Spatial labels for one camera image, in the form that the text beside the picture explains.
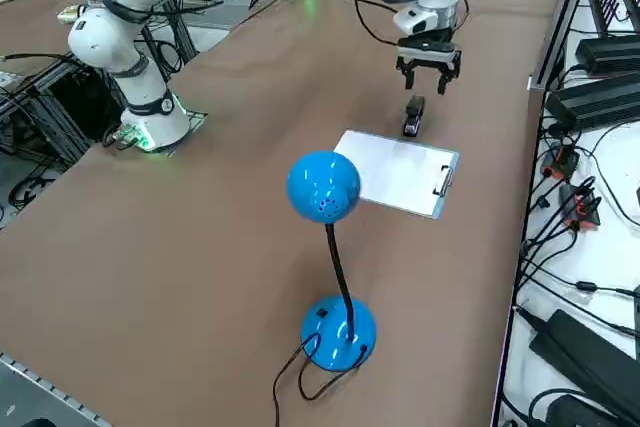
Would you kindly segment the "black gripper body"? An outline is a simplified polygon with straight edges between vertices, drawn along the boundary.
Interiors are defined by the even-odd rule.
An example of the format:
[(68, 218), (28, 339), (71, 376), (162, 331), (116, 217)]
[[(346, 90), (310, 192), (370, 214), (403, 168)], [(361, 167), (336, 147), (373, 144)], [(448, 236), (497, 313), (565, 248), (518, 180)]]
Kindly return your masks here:
[(461, 49), (453, 42), (454, 29), (444, 28), (403, 37), (397, 42), (397, 70), (415, 66), (458, 70)]

